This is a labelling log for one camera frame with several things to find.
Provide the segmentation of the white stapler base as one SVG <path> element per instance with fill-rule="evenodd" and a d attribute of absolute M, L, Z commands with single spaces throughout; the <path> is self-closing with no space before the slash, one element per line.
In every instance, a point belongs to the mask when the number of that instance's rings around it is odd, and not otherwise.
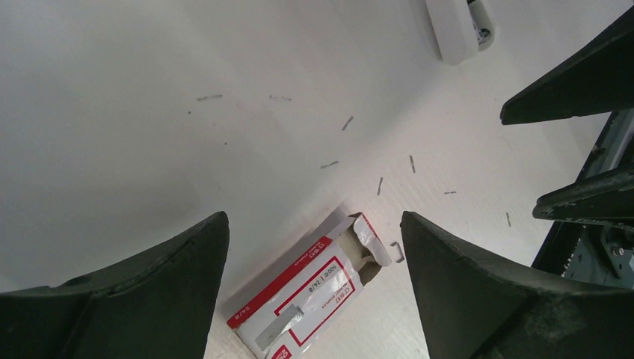
<path fill-rule="evenodd" d="M 493 45 L 498 26 L 488 1 L 427 0 L 426 6 L 445 63 L 462 64 Z"/>

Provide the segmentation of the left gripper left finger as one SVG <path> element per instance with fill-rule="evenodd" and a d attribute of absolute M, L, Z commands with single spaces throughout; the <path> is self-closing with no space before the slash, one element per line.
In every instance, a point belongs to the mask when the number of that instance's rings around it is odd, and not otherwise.
<path fill-rule="evenodd" d="M 217 212 L 60 286 L 1 294 L 3 358 L 202 358 L 230 243 Z"/>

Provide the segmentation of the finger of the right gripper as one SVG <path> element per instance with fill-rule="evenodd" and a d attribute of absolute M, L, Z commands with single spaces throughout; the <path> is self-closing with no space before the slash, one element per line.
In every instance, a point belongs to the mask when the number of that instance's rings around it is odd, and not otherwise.
<path fill-rule="evenodd" d="M 633 231 L 633 166 L 626 165 L 539 197 L 534 218 Z"/>
<path fill-rule="evenodd" d="M 504 125 L 583 117 L 633 107 L 633 9 L 510 98 Z"/>

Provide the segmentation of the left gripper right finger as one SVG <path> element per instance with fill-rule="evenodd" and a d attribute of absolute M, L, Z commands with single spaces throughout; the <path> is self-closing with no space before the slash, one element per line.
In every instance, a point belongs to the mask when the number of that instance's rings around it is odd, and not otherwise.
<path fill-rule="evenodd" d="M 416 212 L 401 237 L 431 358 L 633 356 L 631 289 L 521 265 Z"/>

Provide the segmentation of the red white staple box sleeve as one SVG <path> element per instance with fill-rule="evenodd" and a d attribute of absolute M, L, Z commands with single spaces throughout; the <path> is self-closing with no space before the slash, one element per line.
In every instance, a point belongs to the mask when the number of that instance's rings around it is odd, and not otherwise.
<path fill-rule="evenodd" d="M 362 252 L 348 232 L 319 239 L 227 325 L 257 358 L 299 358 L 362 291 Z"/>

